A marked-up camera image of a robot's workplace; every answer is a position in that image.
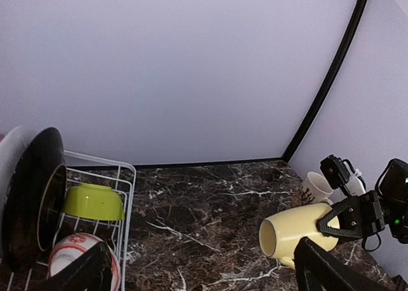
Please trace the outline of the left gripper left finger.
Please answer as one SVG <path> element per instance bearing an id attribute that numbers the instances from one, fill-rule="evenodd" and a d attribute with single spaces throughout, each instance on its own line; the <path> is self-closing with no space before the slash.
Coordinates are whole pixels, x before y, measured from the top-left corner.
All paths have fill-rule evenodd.
<path id="1" fill-rule="evenodd" d="M 98 242 L 55 276 L 44 282 L 45 290 L 110 290 L 112 255 Z"/>

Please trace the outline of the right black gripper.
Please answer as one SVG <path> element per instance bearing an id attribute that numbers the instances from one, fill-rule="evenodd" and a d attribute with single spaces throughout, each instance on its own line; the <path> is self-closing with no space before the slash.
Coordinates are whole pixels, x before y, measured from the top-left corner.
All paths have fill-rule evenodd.
<path id="1" fill-rule="evenodd" d="M 317 230 L 335 238 L 363 239 L 385 228 L 384 212 L 376 191 L 352 195 L 332 205 L 331 210 L 316 222 Z"/>

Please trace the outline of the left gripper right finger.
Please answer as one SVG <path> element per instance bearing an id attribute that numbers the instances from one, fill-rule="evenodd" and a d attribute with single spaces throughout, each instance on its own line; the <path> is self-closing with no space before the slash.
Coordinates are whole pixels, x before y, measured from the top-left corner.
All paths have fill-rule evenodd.
<path id="1" fill-rule="evenodd" d="M 359 242 L 327 252 L 309 238 L 295 249 L 298 290 L 397 290 L 385 270 Z"/>

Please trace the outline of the white patterned mug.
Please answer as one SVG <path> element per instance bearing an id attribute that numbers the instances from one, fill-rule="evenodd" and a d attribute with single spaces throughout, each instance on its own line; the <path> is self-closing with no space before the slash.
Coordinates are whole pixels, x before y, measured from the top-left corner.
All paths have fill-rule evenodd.
<path id="1" fill-rule="evenodd" d="M 325 203 L 332 205 L 330 199 L 333 189 L 324 176 L 316 172 L 308 172 L 300 190 L 301 205 Z"/>

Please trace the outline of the pale yellow mug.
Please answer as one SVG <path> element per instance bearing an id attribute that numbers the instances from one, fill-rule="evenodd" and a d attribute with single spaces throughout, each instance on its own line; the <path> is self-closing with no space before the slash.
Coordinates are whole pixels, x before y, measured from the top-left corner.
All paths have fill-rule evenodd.
<path id="1" fill-rule="evenodd" d="M 301 238 L 308 237 L 327 252 L 334 249 L 339 239 L 323 235 L 316 227 L 317 221 L 331 210 L 331 206 L 317 203 L 291 208 L 265 218 L 259 228 L 261 251 L 268 258 L 294 269 L 294 252 Z"/>

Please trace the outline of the black striped dinner plate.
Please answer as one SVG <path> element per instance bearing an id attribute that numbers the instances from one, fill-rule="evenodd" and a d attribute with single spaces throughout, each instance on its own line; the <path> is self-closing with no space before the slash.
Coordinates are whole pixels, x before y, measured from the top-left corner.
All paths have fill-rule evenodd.
<path id="1" fill-rule="evenodd" d="M 60 132 L 42 130 L 13 169 L 1 220 L 3 260 L 14 272 L 31 268 L 54 239 L 66 190 Z"/>

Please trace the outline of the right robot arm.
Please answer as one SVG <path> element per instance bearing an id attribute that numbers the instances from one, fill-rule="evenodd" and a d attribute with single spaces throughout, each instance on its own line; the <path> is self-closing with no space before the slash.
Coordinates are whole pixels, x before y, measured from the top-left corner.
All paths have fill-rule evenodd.
<path id="1" fill-rule="evenodd" d="M 321 171 L 333 189 L 341 189 L 345 199 L 336 202 L 320 218 L 316 227 L 325 236 L 343 242 L 378 236 L 389 225 L 391 235 L 407 243 L 407 163 L 391 159 L 375 183 L 374 189 L 361 195 L 352 194 L 347 183 L 351 163 L 330 155 L 321 161 Z"/>

